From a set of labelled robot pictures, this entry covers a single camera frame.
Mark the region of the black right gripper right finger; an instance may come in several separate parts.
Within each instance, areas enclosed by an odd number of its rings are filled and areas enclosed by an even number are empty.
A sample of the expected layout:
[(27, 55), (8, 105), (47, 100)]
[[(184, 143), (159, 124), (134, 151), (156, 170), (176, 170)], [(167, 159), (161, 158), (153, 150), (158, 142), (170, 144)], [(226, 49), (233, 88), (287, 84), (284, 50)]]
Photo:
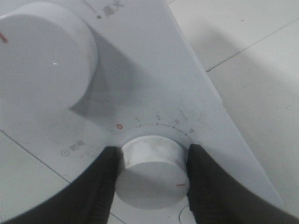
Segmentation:
[(198, 224), (297, 224), (227, 173), (201, 146), (188, 150), (189, 208)]

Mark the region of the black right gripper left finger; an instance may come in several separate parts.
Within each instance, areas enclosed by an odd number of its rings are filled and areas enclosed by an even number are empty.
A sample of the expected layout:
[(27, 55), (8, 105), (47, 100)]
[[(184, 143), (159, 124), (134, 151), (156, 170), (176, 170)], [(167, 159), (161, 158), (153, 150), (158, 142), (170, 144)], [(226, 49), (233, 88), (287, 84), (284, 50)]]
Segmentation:
[(67, 187), (8, 224), (106, 224), (114, 198), (119, 149), (107, 146)]

